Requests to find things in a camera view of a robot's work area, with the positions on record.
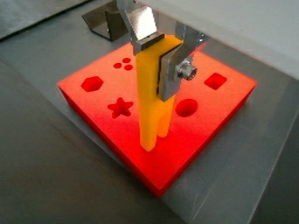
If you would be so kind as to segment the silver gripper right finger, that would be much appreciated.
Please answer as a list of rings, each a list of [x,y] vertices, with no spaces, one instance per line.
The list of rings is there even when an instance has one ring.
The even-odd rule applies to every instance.
[[[160,58],[157,96],[162,102],[178,92],[181,79],[189,81],[197,72],[192,55],[209,37],[181,22],[174,26],[174,37],[181,43]]]

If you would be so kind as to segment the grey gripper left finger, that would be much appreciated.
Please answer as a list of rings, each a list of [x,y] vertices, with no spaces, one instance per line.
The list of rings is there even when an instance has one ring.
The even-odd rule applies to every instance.
[[[133,55],[164,39],[157,31],[152,9],[136,0],[116,0],[125,27],[130,35]]]

